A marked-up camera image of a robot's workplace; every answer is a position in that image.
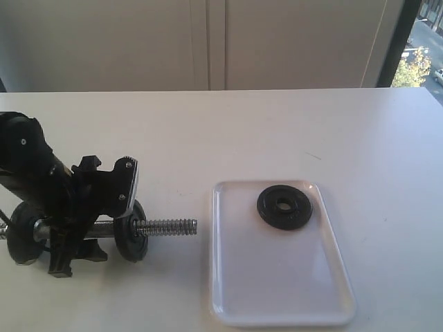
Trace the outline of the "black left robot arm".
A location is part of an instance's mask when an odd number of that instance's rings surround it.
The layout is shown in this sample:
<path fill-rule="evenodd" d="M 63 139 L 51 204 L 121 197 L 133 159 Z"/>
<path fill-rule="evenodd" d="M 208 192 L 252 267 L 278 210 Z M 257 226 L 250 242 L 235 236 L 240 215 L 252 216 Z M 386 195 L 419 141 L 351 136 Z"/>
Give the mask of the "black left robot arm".
<path fill-rule="evenodd" d="M 87 232 L 106 210 L 96 156 L 68 169 L 46 142 L 36 118 L 1 113 L 1 185 L 23 204 L 20 212 L 36 216 L 49 229 L 48 272 L 70 277 L 71 262 L 103 262 L 107 253 Z"/>

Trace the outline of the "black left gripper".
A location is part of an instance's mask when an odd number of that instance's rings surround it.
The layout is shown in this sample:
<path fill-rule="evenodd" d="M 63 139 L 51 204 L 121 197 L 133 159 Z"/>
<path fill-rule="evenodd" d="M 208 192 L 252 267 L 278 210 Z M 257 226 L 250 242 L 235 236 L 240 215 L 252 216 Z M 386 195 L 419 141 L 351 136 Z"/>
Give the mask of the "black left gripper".
<path fill-rule="evenodd" d="M 72 277 L 71 262 L 107 261 L 97 239 L 85 233 L 101 215 L 118 216 L 118 168 L 99 169 L 96 155 L 83 156 L 67 169 L 55 159 L 48 173 L 48 224 L 50 225 L 49 275 Z"/>

